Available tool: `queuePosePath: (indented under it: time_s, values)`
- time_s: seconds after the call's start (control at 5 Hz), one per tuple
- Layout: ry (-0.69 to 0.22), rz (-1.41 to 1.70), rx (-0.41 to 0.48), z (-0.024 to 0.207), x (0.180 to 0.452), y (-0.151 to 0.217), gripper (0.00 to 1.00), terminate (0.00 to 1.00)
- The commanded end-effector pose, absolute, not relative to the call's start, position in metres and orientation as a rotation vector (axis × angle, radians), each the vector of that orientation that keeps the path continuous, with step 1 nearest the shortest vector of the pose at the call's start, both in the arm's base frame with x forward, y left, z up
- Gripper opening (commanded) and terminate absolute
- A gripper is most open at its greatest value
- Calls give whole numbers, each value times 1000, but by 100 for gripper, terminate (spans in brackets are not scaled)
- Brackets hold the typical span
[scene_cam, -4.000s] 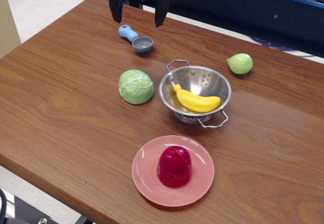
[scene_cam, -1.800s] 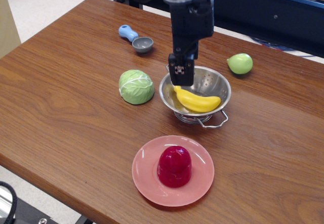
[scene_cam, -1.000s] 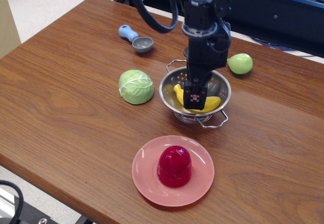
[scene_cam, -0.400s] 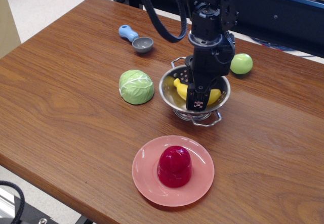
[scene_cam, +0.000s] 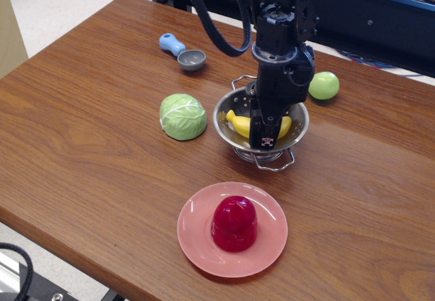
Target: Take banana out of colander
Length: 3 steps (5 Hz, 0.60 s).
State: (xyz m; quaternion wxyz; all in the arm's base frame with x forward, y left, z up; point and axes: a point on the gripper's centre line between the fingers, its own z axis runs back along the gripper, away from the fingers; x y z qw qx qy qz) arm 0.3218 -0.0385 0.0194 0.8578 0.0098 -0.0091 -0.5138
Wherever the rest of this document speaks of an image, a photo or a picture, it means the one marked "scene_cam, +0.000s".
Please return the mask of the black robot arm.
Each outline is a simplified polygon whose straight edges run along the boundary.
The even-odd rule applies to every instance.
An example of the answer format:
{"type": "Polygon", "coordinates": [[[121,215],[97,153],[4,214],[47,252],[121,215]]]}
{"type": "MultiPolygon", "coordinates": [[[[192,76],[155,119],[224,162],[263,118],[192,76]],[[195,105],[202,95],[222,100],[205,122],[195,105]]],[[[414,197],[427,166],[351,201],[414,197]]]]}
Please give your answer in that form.
{"type": "Polygon", "coordinates": [[[250,100],[249,145],[272,149],[286,111],[307,98],[315,57],[305,42],[316,34],[318,17],[311,0],[251,0],[251,10],[258,73],[245,88],[250,100]]]}

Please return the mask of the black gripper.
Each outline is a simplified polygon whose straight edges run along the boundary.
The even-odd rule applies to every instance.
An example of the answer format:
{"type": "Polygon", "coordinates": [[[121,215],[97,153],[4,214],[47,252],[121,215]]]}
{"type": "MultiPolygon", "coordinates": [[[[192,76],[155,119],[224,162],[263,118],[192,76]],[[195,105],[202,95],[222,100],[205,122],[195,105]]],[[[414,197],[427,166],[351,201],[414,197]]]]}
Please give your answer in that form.
{"type": "Polygon", "coordinates": [[[252,54],[258,61],[258,72],[245,87],[250,101],[249,145],[252,149],[272,149],[284,113],[307,98],[315,73],[315,54],[305,43],[291,45],[283,54],[255,43],[252,54]]]}

